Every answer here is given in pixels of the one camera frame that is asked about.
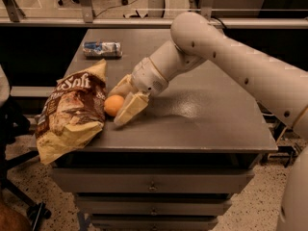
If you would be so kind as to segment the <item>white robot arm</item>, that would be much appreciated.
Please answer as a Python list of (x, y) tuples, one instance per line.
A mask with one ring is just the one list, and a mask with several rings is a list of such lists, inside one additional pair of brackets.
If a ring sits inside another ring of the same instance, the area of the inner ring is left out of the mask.
[(210, 61), (223, 70), (286, 127), (308, 140), (308, 72), (235, 41), (198, 13), (181, 13), (171, 39), (110, 91), (124, 97), (115, 125), (128, 123), (177, 75)]

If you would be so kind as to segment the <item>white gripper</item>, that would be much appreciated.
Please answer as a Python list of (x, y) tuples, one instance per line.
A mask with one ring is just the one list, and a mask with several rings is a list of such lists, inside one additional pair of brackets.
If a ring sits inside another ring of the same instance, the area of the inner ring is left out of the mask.
[(152, 96), (159, 95), (167, 87), (168, 81), (160, 74), (156, 66), (149, 58), (143, 58), (134, 67), (131, 74), (125, 75), (109, 91), (109, 96), (120, 95), (125, 97), (123, 106), (115, 116), (115, 125), (123, 126), (127, 124), (147, 107), (149, 94)]

